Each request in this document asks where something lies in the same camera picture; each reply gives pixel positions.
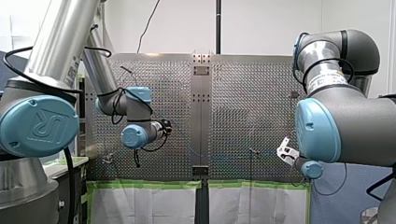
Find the vertical metal pole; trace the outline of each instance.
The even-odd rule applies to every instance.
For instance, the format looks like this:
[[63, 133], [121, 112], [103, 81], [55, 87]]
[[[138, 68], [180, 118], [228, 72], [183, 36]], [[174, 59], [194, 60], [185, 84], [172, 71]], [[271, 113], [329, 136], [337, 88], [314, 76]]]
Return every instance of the vertical metal pole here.
[[221, 54], [221, 0], [216, 0], [216, 54]]

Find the white wall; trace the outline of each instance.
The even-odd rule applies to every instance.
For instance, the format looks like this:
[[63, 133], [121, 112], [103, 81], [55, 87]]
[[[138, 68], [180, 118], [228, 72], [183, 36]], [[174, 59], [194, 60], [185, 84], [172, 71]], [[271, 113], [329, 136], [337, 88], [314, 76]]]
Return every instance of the white wall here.
[[[0, 0], [0, 50], [32, 46], [50, 0]], [[29, 57], [30, 52], [18, 54]]]
[[379, 47], [381, 65], [373, 77], [369, 96], [377, 97], [392, 91], [389, 72], [391, 53], [392, 0], [323, 0], [323, 32], [357, 29], [372, 37]]
[[320, 30], [318, 0], [222, 1], [224, 54], [291, 55], [301, 32]]
[[[155, 2], [106, 3], [106, 28], [116, 52], [136, 52]], [[318, 0], [222, 1], [222, 53], [291, 55], [301, 31], [320, 32], [320, 9]], [[215, 51], [215, 13], [215, 0], [161, 1], [141, 52]]]
[[[106, 28], [116, 52], [136, 52], [156, 0], [113, 0], [105, 6]], [[213, 0], [161, 1], [140, 52], [208, 53], [215, 48]]]

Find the white label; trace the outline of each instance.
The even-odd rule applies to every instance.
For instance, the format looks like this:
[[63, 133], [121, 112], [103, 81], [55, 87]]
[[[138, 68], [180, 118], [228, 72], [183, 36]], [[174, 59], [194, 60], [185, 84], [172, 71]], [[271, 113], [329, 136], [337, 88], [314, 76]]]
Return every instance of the white label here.
[[64, 79], [64, 83], [66, 83], [66, 85], [69, 86], [70, 88], [73, 87], [73, 84], [75, 82], [78, 65], [79, 65], [79, 58], [73, 57], [69, 70]]
[[320, 75], [315, 76], [308, 84], [308, 92], [312, 92], [317, 88], [333, 85], [333, 84], [347, 84], [344, 75], [337, 70], [324, 70]]

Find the ur logo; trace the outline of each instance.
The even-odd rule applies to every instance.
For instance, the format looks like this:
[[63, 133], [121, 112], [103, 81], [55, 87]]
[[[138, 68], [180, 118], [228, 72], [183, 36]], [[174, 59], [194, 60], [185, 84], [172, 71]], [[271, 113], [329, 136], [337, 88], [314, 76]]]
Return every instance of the ur logo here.
[[28, 138], [34, 141], [60, 144], [67, 127], [69, 117], [40, 109], [35, 114]]

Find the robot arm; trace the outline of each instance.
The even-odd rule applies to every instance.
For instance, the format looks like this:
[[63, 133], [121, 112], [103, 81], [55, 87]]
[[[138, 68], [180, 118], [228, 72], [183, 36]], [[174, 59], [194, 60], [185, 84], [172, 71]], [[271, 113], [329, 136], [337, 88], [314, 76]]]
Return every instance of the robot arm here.
[[367, 81], [378, 71], [375, 42], [353, 30], [306, 35], [298, 42], [295, 66], [304, 73], [308, 94], [295, 115], [300, 156], [312, 161], [392, 166], [396, 162], [395, 101], [368, 99], [363, 93], [368, 85], [357, 88], [346, 79], [346, 74], [354, 72], [352, 80]]
[[24, 72], [5, 58], [21, 77], [8, 81], [0, 102], [3, 154], [46, 157], [74, 140], [78, 116], [76, 97], [70, 93], [78, 92], [73, 87], [82, 54], [98, 93], [99, 111], [128, 119], [121, 134], [125, 146], [138, 149], [172, 131], [168, 120], [151, 120], [148, 87], [119, 88], [107, 58], [95, 50], [84, 51], [86, 44], [101, 47], [97, 30], [90, 31], [99, 4], [100, 0], [51, 1]]
[[[102, 47], [97, 29], [91, 31], [87, 45]], [[127, 117], [129, 125], [121, 133], [121, 141], [126, 147], [138, 149], [172, 132], [169, 120], [151, 120], [153, 111], [148, 87], [119, 88], [107, 57], [96, 50], [85, 49], [83, 61], [97, 92], [96, 109], [108, 116]]]

